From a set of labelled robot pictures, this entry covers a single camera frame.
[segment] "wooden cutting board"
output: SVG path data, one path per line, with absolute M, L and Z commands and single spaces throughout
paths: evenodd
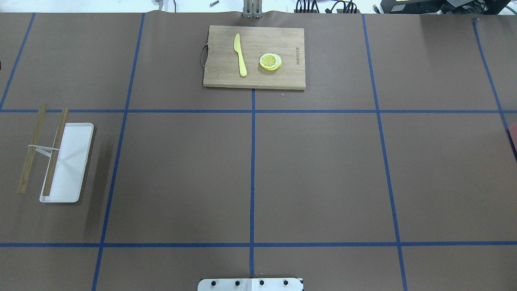
M 239 74 L 237 53 L 233 50 L 236 34 L 246 77 Z M 282 66 L 267 71 L 260 57 L 275 53 Z M 305 90 L 305 36 L 303 28 L 249 27 L 211 25 L 208 31 L 208 57 L 203 85 L 206 87 Z

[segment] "knife handle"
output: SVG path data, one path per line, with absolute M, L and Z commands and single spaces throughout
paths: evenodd
M 246 77 L 248 71 L 246 70 L 246 65 L 244 64 L 244 58 L 242 57 L 242 53 L 237 52 L 237 55 L 239 56 L 239 74 L 242 77 Z

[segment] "white tray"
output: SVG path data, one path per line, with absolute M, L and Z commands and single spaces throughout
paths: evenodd
M 79 200 L 93 132 L 92 123 L 65 125 L 50 195 L 43 196 L 42 187 L 41 202 L 73 203 Z

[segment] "red object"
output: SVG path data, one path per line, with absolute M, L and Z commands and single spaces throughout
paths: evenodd
M 517 123 L 510 125 L 508 130 L 510 131 L 510 136 L 512 137 L 513 145 L 517 149 Z

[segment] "wooden chopstick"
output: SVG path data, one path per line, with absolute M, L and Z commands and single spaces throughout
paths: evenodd
M 36 126 L 34 126 L 33 136 L 31 139 L 31 144 L 37 144 L 39 140 L 39 135 L 41 133 L 41 128 L 43 126 L 43 118 L 45 117 L 45 112 L 47 110 L 47 105 L 42 103 L 39 107 L 38 111 L 38 121 L 36 122 Z M 31 173 L 32 162 L 34 159 L 34 153 L 36 152 L 36 148 L 29 147 L 27 149 L 27 156 L 25 157 L 25 163 L 23 164 L 22 175 L 20 177 L 20 182 L 18 183 L 18 194 L 24 194 L 27 189 L 27 181 L 29 180 L 29 175 Z
M 68 116 L 68 108 L 63 109 L 61 113 L 61 120 L 59 121 L 59 127 L 57 128 L 56 138 L 54 139 L 53 148 L 59 149 L 61 147 L 61 140 L 63 139 L 63 132 L 65 131 L 66 118 Z M 45 179 L 45 185 L 43 186 L 43 196 L 50 195 L 50 188 L 52 187 L 52 180 L 54 180 L 54 172 L 56 171 L 57 156 L 59 151 L 52 151 L 50 155 L 49 168 L 47 170 L 47 177 Z

